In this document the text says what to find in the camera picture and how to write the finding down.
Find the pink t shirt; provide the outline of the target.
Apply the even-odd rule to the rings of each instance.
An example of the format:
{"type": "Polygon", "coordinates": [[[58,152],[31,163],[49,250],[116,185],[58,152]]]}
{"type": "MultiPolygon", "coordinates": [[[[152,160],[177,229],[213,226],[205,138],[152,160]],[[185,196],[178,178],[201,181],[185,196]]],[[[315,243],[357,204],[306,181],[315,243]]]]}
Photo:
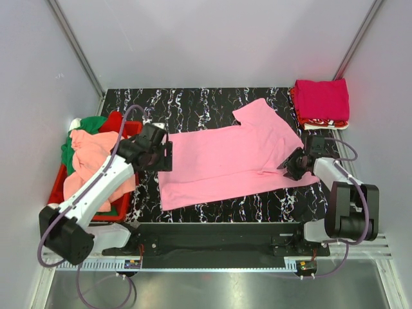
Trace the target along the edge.
{"type": "Polygon", "coordinates": [[[311,173],[291,180],[279,169],[303,143],[265,99],[232,114],[235,126],[169,136],[173,169],[158,174],[162,210],[318,182],[311,173]]]}

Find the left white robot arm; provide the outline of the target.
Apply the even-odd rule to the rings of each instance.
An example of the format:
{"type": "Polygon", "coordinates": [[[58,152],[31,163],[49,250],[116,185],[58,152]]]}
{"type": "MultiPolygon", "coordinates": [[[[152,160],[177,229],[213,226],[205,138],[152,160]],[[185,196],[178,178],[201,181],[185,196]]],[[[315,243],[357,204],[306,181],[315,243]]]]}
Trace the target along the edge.
{"type": "Polygon", "coordinates": [[[118,248],[126,255],[138,250],[139,239],[120,223],[92,226],[95,213],[130,177],[140,171],[172,169],[172,142],[163,123],[144,124],[130,138],[119,138],[102,167],[67,201],[56,208],[45,206],[39,213],[41,240],[37,248],[39,263],[42,249],[48,248],[63,261],[81,264],[90,254],[118,248]]]}

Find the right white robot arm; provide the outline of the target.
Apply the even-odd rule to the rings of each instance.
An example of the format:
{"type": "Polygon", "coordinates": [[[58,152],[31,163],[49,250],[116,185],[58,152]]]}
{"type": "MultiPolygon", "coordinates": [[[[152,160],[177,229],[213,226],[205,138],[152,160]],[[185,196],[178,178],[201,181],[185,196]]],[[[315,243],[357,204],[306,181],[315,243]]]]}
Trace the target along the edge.
{"type": "Polygon", "coordinates": [[[301,234],[292,239],[294,251],[307,255],[315,243],[343,242],[359,245],[374,241],[379,233],[379,188],[354,177],[343,166],[358,158],[356,150],[348,143],[321,135],[306,137],[304,146],[296,148],[279,166],[283,176],[302,180],[310,173],[325,184],[330,197],[325,217],[306,222],[301,234]],[[325,153],[327,141],[345,145],[353,152],[352,158],[337,158],[325,153]]]}

